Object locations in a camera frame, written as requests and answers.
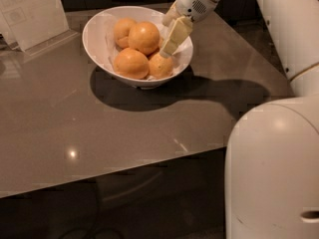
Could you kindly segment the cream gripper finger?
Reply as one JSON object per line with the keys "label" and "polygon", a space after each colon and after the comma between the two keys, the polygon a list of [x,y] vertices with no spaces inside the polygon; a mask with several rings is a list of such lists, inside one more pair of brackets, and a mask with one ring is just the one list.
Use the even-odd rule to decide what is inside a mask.
{"label": "cream gripper finger", "polygon": [[178,49],[185,39],[192,32],[192,22],[188,17],[180,16],[173,20],[167,29],[167,35],[162,41],[159,53],[162,57],[168,58]]}
{"label": "cream gripper finger", "polygon": [[169,27],[177,18],[180,17],[176,8],[176,3],[173,3],[168,11],[164,14],[161,22],[164,26]]}

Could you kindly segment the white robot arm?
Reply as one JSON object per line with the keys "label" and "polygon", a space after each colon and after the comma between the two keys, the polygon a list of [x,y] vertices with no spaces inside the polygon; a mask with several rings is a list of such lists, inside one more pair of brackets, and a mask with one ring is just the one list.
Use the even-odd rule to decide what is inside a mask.
{"label": "white robot arm", "polygon": [[226,239],[319,239],[319,0],[257,0],[293,98],[246,113],[229,137]]}

